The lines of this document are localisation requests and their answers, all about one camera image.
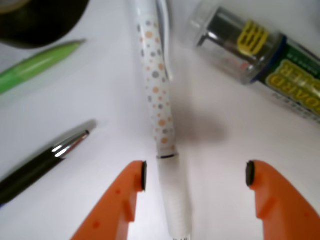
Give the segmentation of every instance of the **white polka dot pen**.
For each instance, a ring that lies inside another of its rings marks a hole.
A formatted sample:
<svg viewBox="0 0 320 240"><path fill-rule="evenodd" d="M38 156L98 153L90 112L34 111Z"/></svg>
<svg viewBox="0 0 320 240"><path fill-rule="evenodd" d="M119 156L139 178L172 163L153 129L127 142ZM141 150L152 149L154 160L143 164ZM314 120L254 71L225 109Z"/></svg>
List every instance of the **white polka dot pen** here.
<svg viewBox="0 0 320 240"><path fill-rule="evenodd" d="M175 240L189 240L192 232L191 201L186 174L176 147L169 97L170 81L167 77L168 69L165 64L156 1L134 0L137 13L136 31L140 42L146 99L157 147L159 180L169 234ZM160 1L159 5L166 18L164 27L168 28L167 5L165 1Z"/></svg>

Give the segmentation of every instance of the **green pencil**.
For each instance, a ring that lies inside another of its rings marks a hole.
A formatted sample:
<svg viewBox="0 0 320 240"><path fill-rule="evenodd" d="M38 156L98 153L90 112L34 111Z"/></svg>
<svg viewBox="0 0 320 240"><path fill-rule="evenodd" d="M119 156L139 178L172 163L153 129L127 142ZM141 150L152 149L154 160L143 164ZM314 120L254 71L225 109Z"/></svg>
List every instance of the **green pencil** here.
<svg viewBox="0 0 320 240"><path fill-rule="evenodd" d="M72 41L41 52L0 73L0 94L41 74L78 49L84 40Z"/></svg>

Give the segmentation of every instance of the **black pen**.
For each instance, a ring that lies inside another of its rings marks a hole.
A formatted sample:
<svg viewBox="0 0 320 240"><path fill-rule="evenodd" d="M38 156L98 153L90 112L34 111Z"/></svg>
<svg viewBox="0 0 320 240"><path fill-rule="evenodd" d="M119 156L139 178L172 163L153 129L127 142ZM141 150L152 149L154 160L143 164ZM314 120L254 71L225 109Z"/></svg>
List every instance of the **black pen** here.
<svg viewBox="0 0 320 240"><path fill-rule="evenodd" d="M51 169L65 160L65 157L89 136L88 130L67 137L23 165L0 182L0 207L10 202Z"/></svg>

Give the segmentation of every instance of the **pen barrel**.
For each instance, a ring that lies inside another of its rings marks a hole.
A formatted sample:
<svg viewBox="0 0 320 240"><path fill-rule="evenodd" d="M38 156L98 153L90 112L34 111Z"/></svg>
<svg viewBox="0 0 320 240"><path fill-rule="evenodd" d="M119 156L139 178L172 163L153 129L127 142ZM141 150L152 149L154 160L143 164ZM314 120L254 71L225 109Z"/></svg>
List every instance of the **pen barrel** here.
<svg viewBox="0 0 320 240"><path fill-rule="evenodd" d="M166 74L158 16L141 16L137 23L137 33L146 100L158 157L176 155L170 82Z"/></svg>
<svg viewBox="0 0 320 240"><path fill-rule="evenodd" d="M49 149L19 168L0 182L0 204L10 202L62 161Z"/></svg>
<svg viewBox="0 0 320 240"><path fill-rule="evenodd" d="M157 5L155 0L133 0L136 15L138 18L143 16L157 16Z"/></svg>
<svg viewBox="0 0 320 240"><path fill-rule="evenodd" d="M83 41L56 46L32 56L0 73L0 94L24 83L58 64L72 54Z"/></svg>
<svg viewBox="0 0 320 240"><path fill-rule="evenodd" d="M187 175L179 156L157 159L159 180L169 234L188 239L192 233L192 207L187 189Z"/></svg>

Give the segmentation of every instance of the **white surface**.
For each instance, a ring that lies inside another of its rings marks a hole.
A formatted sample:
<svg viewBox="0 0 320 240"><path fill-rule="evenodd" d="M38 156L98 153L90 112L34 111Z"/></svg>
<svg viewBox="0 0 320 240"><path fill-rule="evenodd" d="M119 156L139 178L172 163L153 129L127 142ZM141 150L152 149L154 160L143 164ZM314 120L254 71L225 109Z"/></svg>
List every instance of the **white surface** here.
<svg viewBox="0 0 320 240"><path fill-rule="evenodd" d="M174 30L196 0L172 0ZM229 0L320 55L320 3ZM88 42L62 64L0 96L0 178L58 135L88 121L92 135L63 163L0 210L1 240L67 240L121 170L148 161L130 240L170 239L156 151L127 0L92 0L59 42ZM0 46L5 69L37 50ZM320 128L223 75L174 42L172 83L179 151L186 160L194 238L263 239L246 162L272 164L320 212Z"/></svg>

